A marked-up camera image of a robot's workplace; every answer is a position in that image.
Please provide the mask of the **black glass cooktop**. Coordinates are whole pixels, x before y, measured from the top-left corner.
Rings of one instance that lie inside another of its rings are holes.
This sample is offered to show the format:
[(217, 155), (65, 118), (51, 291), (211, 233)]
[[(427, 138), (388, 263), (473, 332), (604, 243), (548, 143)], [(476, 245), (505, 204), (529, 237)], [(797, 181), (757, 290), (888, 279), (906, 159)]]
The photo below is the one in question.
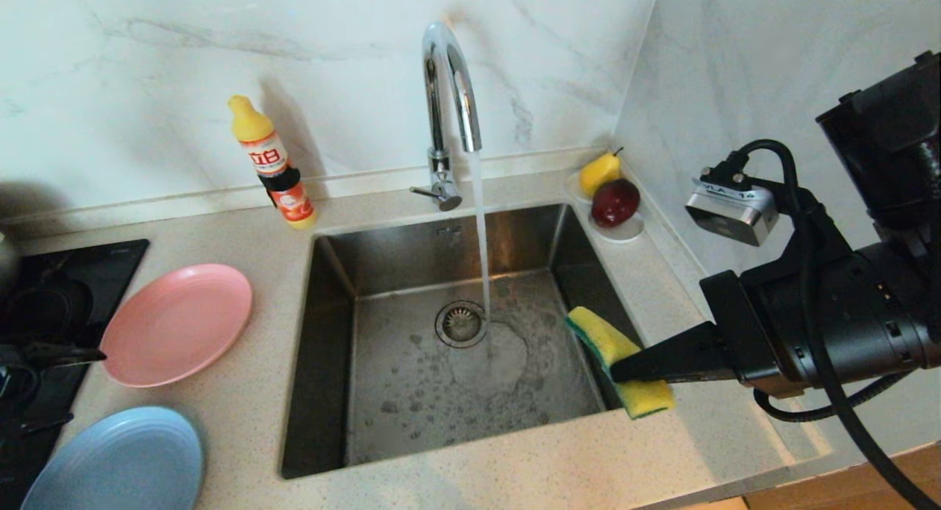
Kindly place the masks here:
[[(24, 356), (33, 342), (101, 351), (104, 330), (149, 245), (140, 239), (24, 256), (19, 279), (0, 301), (0, 345), (14, 345)], [(34, 368), (34, 396), (24, 417), (73, 414), (74, 399), (94, 363)], [(0, 510), (19, 510), (64, 426), (0, 434)]]

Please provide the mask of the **silver kettle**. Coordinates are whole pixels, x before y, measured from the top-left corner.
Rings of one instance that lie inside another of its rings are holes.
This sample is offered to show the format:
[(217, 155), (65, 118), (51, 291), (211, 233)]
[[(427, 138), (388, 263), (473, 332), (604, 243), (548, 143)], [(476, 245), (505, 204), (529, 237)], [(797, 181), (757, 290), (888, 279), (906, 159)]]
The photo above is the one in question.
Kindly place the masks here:
[(0, 231), (0, 301), (7, 298), (19, 279), (21, 255), (13, 238)]

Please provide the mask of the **small white dish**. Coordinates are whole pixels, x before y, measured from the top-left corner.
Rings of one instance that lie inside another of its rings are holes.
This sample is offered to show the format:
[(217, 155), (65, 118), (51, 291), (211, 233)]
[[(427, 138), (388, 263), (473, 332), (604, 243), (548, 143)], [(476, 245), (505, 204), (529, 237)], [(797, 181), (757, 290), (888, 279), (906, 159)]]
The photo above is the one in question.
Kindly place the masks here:
[(644, 232), (645, 219), (644, 215), (639, 211), (635, 212), (632, 218), (622, 222), (619, 226), (614, 226), (614, 228), (602, 228), (602, 226), (599, 226), (597, 222), (591, 218), (591, 202), (584, 192), (582, 192), (581, 186), (579, 186), (578, 172), (572, 172), (568, 175), (564, 182), (564, 189), (569, 199), (575, 202), (576, 212), (584, 216), (586, 222), (588, 222), (589, 228), (602, 240), (609, 243), (630, 243)]

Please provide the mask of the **dark red apple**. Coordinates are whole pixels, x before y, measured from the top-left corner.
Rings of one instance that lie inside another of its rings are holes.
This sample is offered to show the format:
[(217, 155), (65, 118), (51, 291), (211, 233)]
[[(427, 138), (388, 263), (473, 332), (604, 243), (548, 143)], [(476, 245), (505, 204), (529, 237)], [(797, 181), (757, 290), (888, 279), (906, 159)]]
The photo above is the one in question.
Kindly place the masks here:
[(601, 228), (615, 228), (631, 219), (641, 201), (638, 187), (628, 179), (606, 182), (595, 191), (591, 218)]

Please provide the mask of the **chrome gooseneck faucet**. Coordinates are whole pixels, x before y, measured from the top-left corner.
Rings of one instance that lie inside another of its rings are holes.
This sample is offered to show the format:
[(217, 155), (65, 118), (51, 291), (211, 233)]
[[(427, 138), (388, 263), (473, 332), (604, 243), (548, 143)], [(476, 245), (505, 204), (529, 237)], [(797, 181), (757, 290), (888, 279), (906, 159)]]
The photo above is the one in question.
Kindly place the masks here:
[(456, 108), (458, 131), (464, 151), (474, 153), (483, 148), (473, 82), (460, 44), (443, 21), (429, 24), (421, 41), (421, 67), (431, 144), (426, 152), (430, 188), (411, 187), (412, 194), (427, 196), (441, 212), (450, 212), (462, 202), (454, 171), (451, 152), (445, 142), (443, 114), (443, 86), (451, 86), (451, 97)]

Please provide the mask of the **metal sink drain strainer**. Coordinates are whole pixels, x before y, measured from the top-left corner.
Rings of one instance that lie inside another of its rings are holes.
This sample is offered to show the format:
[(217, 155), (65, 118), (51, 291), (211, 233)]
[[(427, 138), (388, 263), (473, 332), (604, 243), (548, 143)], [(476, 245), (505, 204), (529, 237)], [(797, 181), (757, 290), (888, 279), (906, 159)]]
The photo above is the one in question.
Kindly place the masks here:
[(480, 343), (487, 335), (487, 316), (473, 301), (447, 303), (434, 317), (434, 333), (445, 345), (463, 349)]

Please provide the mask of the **light wooden cabinet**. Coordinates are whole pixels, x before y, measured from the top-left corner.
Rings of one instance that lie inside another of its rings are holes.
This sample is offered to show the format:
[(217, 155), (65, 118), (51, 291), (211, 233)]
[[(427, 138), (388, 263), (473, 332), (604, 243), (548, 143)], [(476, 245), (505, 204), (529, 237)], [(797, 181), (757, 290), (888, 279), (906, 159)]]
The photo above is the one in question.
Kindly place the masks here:
[[(903, 473), (941, 504), (941, 441), (893, 457)], [(746, 495), (749, 510), (913, 510), (870, 464)]]

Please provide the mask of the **light blue plate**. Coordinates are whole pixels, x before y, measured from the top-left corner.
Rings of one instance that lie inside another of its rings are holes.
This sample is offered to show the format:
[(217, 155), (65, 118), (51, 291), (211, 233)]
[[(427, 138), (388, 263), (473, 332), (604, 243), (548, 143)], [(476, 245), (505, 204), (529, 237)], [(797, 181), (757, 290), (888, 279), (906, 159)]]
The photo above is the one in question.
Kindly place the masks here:
[(61, 447), (20, 510), (193, 510), (203, 463), (201, 437), (181, 413), (123, 410)]

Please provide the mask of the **yellow pear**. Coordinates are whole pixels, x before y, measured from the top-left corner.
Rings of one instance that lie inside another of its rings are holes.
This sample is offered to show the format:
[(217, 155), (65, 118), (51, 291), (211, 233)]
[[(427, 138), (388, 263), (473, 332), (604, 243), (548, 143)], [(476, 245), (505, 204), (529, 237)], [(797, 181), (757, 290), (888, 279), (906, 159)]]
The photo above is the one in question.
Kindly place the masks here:
[(621, 148), (604, 153), (579, 171), (579, 189), (586, 198), (592, 198), (602, 185), (621, 178), (619, 152)]

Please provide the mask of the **yellow orange dish soap bottle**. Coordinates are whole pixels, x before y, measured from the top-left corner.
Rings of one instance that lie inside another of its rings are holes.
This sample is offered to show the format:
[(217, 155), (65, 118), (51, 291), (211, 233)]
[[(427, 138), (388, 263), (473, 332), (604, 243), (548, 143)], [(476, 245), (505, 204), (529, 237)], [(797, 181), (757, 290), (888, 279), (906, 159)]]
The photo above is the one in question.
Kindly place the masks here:
[(288, 225), (312, 228), (317, 219), (315, 206), (271, 118), (242, 95), (233, 95), (226, 105), (232, 112), (232, 134), (252, 162), (270, 201)]

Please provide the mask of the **stainless steel sink basin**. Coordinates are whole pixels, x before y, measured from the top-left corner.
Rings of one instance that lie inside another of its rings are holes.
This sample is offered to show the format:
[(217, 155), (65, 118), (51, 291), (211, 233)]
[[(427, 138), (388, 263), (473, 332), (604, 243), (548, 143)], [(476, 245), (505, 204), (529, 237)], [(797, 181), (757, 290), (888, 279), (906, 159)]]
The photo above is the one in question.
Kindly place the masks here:
[[(315, 238), (280, 474), (292, 479), (617, 409), (565, 316), (584, 306), (639, 336), (577, 212), (551, 204)], [(434, 319), (467, 300), (473, 347)]]

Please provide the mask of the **pink plate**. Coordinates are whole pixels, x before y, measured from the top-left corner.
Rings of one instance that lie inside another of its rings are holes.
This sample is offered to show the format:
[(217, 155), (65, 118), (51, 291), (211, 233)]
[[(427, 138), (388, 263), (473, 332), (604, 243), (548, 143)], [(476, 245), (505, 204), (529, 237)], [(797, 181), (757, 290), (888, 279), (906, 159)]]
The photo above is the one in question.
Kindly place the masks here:
[(138, 290), (115, 313), (100, 349), (105, 373), (125, 387), (160, 387), (225, 355), (250, 320), (253, 289), (228, 265), (191, 265)]

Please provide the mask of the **yellow green sponge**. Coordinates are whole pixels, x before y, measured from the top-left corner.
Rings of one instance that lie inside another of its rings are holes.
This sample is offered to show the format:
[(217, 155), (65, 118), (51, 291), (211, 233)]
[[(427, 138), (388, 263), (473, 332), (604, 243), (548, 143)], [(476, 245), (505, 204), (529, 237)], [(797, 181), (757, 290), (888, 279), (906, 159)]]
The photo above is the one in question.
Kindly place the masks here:
[(676, 399), (673, 396), (673, 390), (663, 380), (616, 381), (614, 379), (612, 368), (615, 363), (641, 352), (641, 347), (632, 342), (628, 336), (583, 306), (578, 306), (568, 313), (567, 323), (587, 346), (595, 360), (601, 364), (605, 376), (614, 387), (618, 400), (631, 419), (638, 420), (675, 409)]

